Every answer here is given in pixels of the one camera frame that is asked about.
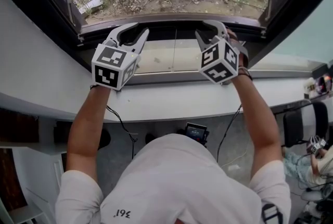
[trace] gray floor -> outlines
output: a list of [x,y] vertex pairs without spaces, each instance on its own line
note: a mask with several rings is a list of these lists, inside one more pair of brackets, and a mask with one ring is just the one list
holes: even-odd
[[[283,140],[282,116],[277,119],[281,140]],[[226,130],[232,116],[201,118],[197,120],[189,120],[189,122],[205,125],[210,131],[208,138],[207,149],[216,157],[218,145]],[[132,133],[138,133],[138,142],[135,143],[134,153],[137,153],[145,145],[145,135],[153,133],[157,136],[163,136],[169,133],[174,133],[178,128],[184,128],[187,121],[165,121],[151,123],[126,123],[126,128]],[[98,151],[97,158],[97,173],[98,182],[106,196],[115,187],[117,181],[131,161],[132,143],[120,124],[109,123],[105,124],[105,128],[111,134],[111,143],[107,147]],[[296,153],[304,154],[304,145],[295,147],[293,150]],[[245,155],[234,162],[228,164],[238,156]],[[224,140],[219,156],[219,164],[223,167],[228,176],[236,179],[244,185],[250,181],[250,170],[253,158],[253,145],[249,140],[249,134],[246,131],[243,115],[240,114],[234,120],[226,139]],[[297,186],[297,182],[287,178],[290,184],[291,191],[296,194],[301,194]],[[292,209],[290,223],[293,223],[297,215],[302,211],[305,202],[299,196],[291,194]]]

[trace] dirt ground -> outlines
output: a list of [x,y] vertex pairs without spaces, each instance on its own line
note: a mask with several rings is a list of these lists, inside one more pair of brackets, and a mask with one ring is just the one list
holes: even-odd
[[86,21],[95,24],[101,21],[119,19],[124,16],[157,14],[161,12],[197,12],[242,16],[257,19],[266,7],[267,0],[140,0],[127,8],[113,5],[103,6],[90,14]]

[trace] window frame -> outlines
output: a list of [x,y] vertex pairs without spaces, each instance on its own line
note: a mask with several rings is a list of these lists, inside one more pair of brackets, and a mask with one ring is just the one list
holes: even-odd
[[[97,43],[100,43],[108,33],[125,23],[139,21],[141,25],[161,26],[168,22],[186,21],[190,27],[195,27],[198,22],[205,19],[214,19],[224,22],[234,30],[241,41],[246,41],[245,47],[249,51],[249,66],[253,66],[265,55],[279,45],[291,34],[320,4],[322,0],[273,0],[272,12],[269,20],[265,20],[266,11],[258,20],[243,17],[220,16],[212,14],[155,14],[148,16],[125,17],[115,21],[107,21],[95,25],[85,25],[78,10],[73,9],[75,25],[70,22],[68,8],[65,0],[13,0],[16,5],[60,48],[67,52],[79,64],[91,71],[91,57]],[[184,32],[183,38],[192,39],[194,30]],[[309,72],[304,71],[279,71],[253,72],[258,78],[270,77],[308,77]],[[147,75],[134,75],[129,84],[186,82],[201,81],[197,71],[150,74],[152,82],[147,81]]]

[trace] window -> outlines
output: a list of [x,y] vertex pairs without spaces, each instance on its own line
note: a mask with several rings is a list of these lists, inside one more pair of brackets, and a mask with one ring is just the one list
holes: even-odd
[[[149,27],[140,68],[132,84],[153,74],[166,82],[201,81],[197,72],[200,50],[195,30],[210,36],[216,31],[202,20],[224,22],[244,43],[255,70],[280,70],[286,65],[280,53],[269,54],[315,9],[321,0],[13,0],[52,40],[88,70],[94,49],[119,25],[139,22],[126,35],[131,37]],[[305,68],[299,60],[298,68]],[[311,64],[310,72],[318,65]],[[282,68],[296,68],[290,64]],[[159,75],[159,82],[164,79]]]

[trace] person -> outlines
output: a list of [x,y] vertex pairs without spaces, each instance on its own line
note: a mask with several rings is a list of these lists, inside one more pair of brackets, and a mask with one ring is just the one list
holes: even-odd
[[311,153],[300,156],[286,147],[282,147],[283,163],[286,175],[299,180],[309,188],[323,186],[333,178],[333,146],[328,150],[319,149],[321,159]]
[[248,72],[239,72],[232,82],[254,145],[248,187],[227,177],[203,145],[170,134],[143,147],[104,199],[96,155],[110,89],[98,86],[91,89],[70,130],[57,223],[254,224],[272,218],[273,223],[288,223],[290,190],[278,126]]

